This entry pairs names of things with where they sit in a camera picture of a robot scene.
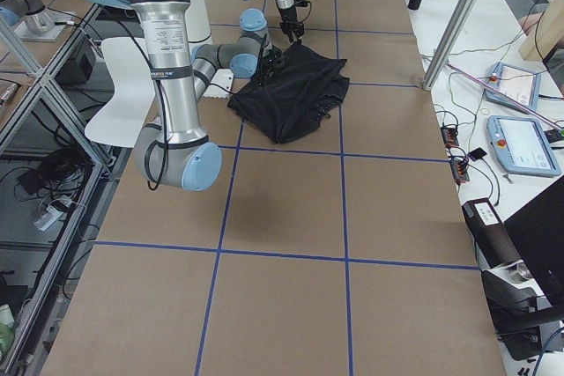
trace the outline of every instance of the tablet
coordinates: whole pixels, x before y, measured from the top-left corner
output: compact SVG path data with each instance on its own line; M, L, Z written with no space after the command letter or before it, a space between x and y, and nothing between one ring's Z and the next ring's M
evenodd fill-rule
M490 116L487 132L500 165L508 173L560 175L553 149L536 119Z
M529 109L537 109L540 74L498 62L493 66L490 76L486 84ZM490 101L519 110L494 92L485 89L484 94Z

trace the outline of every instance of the blue cable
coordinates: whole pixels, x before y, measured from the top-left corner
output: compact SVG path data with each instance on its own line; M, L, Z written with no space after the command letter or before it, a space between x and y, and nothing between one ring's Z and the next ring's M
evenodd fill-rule
M546 340L545 345L543 345L543 349L540 351L540 354L538 354L538 360L537 360L537 363L535 364L535 368L533 369L531 376L537 376L538 365L540 365L540 360L545 355L545 352L546 352L546 349L548 348L548 345L561 332L564 332L564 327L558 328L557 330L555 330L554 333L552 335L550 335L550 338L548 338Z

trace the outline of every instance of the black cloth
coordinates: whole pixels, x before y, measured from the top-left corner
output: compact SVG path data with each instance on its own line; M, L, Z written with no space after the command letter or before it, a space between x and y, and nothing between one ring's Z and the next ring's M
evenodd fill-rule
M251 80L227 104L274 143L289 143L318 129L349 86L349 78L339 75L346 59L328 59L294 43L283 61L262 86Z

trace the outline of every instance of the computer monitor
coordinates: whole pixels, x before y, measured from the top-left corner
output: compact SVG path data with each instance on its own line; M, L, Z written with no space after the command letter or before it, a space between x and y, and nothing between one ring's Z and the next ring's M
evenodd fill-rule
M564 305L564 178L508 218L505 227L548 301Z

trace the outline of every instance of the black fabric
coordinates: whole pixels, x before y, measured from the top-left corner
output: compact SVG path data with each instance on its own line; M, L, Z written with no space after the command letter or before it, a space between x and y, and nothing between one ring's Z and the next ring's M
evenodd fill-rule
M262 86L251 80L227 104L274 143L289 143L318 129L349 86L349 78L339 75L346 59L328 59L294 43L283 60L284 66Z

